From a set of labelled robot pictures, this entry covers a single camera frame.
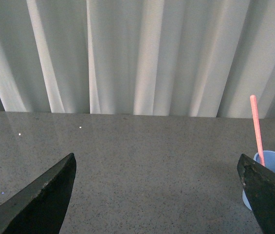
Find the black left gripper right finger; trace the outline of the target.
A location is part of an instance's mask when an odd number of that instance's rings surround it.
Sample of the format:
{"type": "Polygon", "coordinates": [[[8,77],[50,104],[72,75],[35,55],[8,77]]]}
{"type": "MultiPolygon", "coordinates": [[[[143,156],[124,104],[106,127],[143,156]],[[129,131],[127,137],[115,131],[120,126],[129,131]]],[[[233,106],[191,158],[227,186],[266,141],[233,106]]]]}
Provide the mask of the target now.
{"type": "Polygon", "coordinates": [[[275,234],[275,167],[242,154],[237,171],[252,212],[265,234],[275,234]]]}

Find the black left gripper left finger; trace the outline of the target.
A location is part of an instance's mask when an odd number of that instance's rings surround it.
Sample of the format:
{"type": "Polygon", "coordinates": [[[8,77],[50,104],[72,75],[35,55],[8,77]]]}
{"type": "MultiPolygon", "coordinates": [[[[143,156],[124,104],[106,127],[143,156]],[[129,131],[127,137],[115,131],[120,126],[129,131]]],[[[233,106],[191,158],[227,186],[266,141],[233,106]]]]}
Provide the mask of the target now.
{"type": "Polygon", "coordinates": [[[70,153],[0,205],[0,234],[57,234],[63,224],[76,175],[70,153]]]}

